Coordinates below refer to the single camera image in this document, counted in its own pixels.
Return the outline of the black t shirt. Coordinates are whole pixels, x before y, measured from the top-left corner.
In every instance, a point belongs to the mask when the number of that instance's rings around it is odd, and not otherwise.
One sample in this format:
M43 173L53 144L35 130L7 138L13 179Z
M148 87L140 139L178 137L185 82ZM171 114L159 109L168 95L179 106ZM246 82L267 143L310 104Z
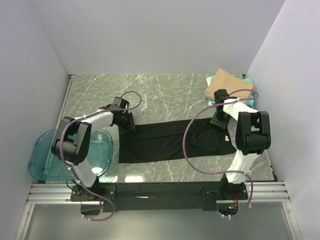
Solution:
M196 119L185 139L187 157L223 156L236 152L227 129ZM136 125L133 134L119 135L119 163L137 164L183 159L183 137L190 120Z

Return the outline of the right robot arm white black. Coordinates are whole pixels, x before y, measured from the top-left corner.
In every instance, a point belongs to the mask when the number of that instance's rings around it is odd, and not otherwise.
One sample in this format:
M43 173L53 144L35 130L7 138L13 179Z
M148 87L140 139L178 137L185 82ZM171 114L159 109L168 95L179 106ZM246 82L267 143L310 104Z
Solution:
M235 133L236 153L225 174L227 181L219 187L222 198L230 200L237 194L234 184L245 182L253 162L271 146L270 116L266 111L250 108L226 89L214 92L214 101L219 106L210 123L226 129L229 120L237 121Z

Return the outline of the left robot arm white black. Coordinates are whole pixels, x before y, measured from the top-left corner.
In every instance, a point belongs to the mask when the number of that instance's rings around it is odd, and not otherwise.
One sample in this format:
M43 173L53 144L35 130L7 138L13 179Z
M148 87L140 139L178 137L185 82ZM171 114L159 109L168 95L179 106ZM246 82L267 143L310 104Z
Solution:
M51 152L57 156L74 175L78 185L83 186L82 195L88 201L96 200L100 188L99 180L93 173L87 159L91 134L104 127L114 125L123 132L135 129L130 104L122 97L115 97L111 104L103 106L93 113L81 117L65 116L56 130Z

